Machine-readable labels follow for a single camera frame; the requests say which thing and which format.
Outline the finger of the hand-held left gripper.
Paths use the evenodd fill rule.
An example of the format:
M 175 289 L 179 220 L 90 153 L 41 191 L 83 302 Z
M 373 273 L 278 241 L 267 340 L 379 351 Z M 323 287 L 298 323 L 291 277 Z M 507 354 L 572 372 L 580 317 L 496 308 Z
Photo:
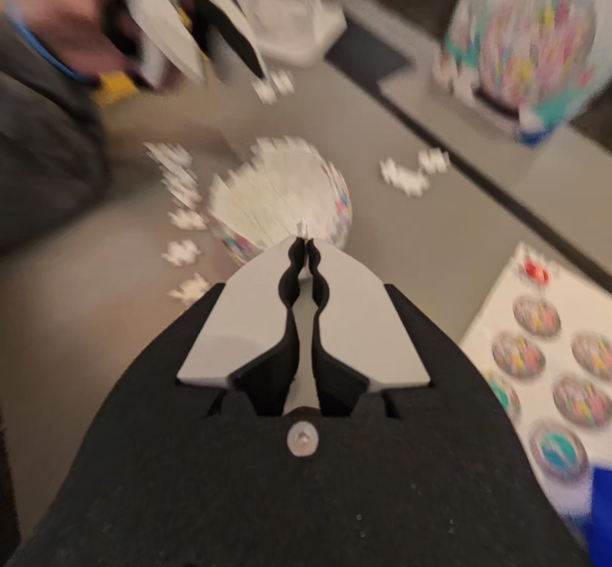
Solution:
M 215 29 L 251 73 L 265 81 L 269 71 L 259 50 L 254 19 L 253 0 L 193 0 L 192 36 L 212 59 L 208 40 Z
M 136 73 L 147 86 L 162 86 L 170 66 L 189 80 L 205 80 L 201 51 L 183 23 L 178 0 L 126 0 L 140 29 Z

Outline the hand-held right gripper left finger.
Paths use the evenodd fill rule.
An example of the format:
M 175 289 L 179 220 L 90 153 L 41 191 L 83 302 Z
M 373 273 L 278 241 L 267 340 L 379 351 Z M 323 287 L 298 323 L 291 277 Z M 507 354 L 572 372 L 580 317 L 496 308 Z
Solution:
M 259 415 L 281 415 L 299 366 L 293 305 L 304 239 L 285 239 L 212 288 L 212 307 L 177 380 L 246 393 Z

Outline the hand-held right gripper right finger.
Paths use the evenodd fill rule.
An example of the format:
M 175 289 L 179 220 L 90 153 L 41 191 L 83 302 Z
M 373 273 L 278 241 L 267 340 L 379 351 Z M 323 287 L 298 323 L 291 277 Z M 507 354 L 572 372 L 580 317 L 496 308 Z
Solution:
M 307 256 L 321 413 L 347 417 L 366 393 L 426 387 L 430 376 L 383 281 L 322 239 L 308 242 Z

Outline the colourful puzzle ball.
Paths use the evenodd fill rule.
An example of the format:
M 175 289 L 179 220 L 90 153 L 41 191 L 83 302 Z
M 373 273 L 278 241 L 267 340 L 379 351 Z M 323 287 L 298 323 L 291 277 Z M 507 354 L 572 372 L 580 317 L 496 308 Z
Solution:
M 238 265 L 288 237 L 302 217 L 310 239 L 343 250 L 353 224 L 348 186 L 340 171 L 302 138 L 258 138 L 251 158 L 215 175 L 208 196 L 212 234 Z

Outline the person's left forearm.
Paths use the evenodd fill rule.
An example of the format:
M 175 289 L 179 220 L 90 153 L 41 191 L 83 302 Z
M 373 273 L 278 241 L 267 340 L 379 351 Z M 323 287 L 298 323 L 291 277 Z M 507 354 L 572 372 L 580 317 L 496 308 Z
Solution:
M 105 193 L 110 165 L 92 84 L 1 15 L 1 254 L 57 229 Z

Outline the row of white puzzle pieces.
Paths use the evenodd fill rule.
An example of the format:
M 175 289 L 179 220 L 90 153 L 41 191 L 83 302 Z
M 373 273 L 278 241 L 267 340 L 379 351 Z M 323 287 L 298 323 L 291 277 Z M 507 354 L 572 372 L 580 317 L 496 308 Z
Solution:
M 202 211 L 203 195 L 193 158 L 180 144 L 145 142 L 143 147 L 158 169 L 167 198 L 164 217 L 168 236 L 160 255 L 170 267 L 187 272 L 168 295 L 191 306 L 210 289 L 210 282 L 197 269 L 203 257 L 198 239 L 208 230 L 208 220 Z

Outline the two joined white puzzle pieces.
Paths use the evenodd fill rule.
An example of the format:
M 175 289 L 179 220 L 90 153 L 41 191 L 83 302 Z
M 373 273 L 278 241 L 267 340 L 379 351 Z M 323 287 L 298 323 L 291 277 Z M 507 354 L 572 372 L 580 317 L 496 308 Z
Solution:
M 407 197 L 422 197 L 430 188 L 430 181 L 420 171 L 411 171 L 387 158 L 379 162 L 385 184 L 402 191 Z

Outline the white puzzle leaflet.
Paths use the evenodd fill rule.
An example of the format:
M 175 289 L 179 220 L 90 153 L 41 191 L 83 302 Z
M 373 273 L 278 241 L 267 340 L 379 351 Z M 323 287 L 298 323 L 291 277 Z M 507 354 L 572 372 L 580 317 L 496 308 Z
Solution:
M 461 347 L 550 503 L 590 516 L 594 469 L 611 468 L 611 294 L 520 243 Z

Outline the colourful puzzle box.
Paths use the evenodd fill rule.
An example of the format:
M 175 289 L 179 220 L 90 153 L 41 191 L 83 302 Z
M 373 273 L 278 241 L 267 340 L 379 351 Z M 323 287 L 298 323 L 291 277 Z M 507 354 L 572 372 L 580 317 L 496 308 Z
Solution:
M 538 146 L 611 82 L 611 0 L 457 0 L 432 82 Z

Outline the person's left hand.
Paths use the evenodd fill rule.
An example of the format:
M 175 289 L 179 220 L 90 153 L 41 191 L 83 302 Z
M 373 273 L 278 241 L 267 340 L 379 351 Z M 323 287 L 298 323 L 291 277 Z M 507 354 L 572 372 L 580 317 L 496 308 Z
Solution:
M 110 0 L 3 0 L 3 11 L 19 35 L 69 78 L 93 81 L 123 71 L 125 56 L 102 28 Z

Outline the white desk stand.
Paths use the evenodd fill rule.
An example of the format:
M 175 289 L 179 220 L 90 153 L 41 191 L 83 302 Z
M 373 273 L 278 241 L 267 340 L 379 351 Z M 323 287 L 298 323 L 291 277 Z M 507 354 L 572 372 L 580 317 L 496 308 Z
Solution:
M 250 0 L 259 49 L 266 58 L 307 68 L 325 58 L 347 29 L 332 0 Z

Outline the black flat panel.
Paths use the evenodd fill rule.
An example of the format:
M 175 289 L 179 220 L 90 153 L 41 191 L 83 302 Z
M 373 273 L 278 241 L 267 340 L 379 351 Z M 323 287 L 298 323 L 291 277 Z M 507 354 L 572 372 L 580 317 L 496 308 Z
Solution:
M 386 78 L 412 68 L 409 58 L 350 18 L 345 32 L 326 53 L 325 61 L 359 87 L 374 92 Z

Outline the blue plastic bin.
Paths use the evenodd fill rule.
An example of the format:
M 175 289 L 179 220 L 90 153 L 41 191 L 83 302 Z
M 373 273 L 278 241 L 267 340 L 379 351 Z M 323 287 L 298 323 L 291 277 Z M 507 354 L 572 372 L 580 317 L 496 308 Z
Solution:
M 593 469 L 591 511 L 578 523 L 594 566 L 611 566 L 611 467 Z

